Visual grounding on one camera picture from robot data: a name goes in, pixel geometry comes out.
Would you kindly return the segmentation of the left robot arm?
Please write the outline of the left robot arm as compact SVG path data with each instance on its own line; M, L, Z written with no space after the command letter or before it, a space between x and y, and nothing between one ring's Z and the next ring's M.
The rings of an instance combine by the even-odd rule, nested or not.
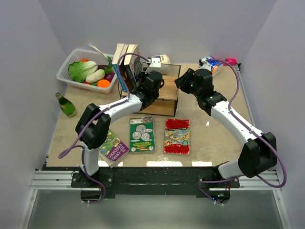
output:
M161 73L152 71L129 96L110 104L96 106L90 104L83 112L75 131L77 140L84 147L81 156L82 182L88 187L98 184L99 148L106 140L110 125L131 113L149 107L159 97L159 89L164 86Z

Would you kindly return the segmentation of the dark Edward Tulane book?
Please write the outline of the dark Edward Tulane book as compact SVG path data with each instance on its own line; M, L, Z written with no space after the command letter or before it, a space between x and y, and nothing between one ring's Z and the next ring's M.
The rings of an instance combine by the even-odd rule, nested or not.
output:
M127 73L127 68L125 66L125 63L124 63L124 60L125 60L125 56L121 59L120 61L120 72L121 72L121 76L123 78L123 80L125 81L126 83L126 87L124 87L123 91L124 92L127 92L127 88L128 90L131 92L132 89L133 89L133 85L132 85L132 82L129 78L129 75Z

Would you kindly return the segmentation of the blue 26-storey treehouse book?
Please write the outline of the blue 26-storey treehouse book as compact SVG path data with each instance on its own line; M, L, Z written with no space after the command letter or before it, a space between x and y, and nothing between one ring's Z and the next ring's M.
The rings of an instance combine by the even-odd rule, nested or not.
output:
M118 43L116 45L116 50L115 50L115 53L114 53L114 56L113 56L113 59L112 59L112 65L113 65L113 68L115 70L115 73L118 77L118 80L119 80L119 83L121 84L121 87L122 87L122 90L124 92L127 92L126 91L126 86L124 85L124 79L120 78L119 77L119 74L122 75L121 73L121 69L122 69L122 62L124 59L121 59L119 61L119 58L126 53L127 49L128 49L128 44L124 44L124 43Z

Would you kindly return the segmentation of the red patterned book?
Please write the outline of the red patterned book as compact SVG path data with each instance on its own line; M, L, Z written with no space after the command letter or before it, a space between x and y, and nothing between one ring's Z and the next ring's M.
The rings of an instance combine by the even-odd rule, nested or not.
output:
M190 154L189 119L166 119L163 152L173 155Z

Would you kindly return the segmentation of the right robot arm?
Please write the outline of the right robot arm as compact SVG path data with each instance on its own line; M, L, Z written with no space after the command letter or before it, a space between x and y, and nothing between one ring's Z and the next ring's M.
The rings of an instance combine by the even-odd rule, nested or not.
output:
M218 172L212 176L215 186L224 187L231 177L252 178L277 165L275 136L270 132L264 134L230 107L226 98L214 90L209 70L188 69L175 84L182 92L194 95L199 107L220 122L242 146L237 160L218 166Z

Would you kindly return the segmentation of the Little Women book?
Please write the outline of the Little Women book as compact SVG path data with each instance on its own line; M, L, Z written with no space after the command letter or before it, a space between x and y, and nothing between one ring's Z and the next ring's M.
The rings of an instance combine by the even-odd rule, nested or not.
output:
M133 91L140 84L141 71L142 71L141 59L137 55L129 54L125 56L124 63L127 68L127 73L129 75L129 78L133 85L133 89L132 89Z

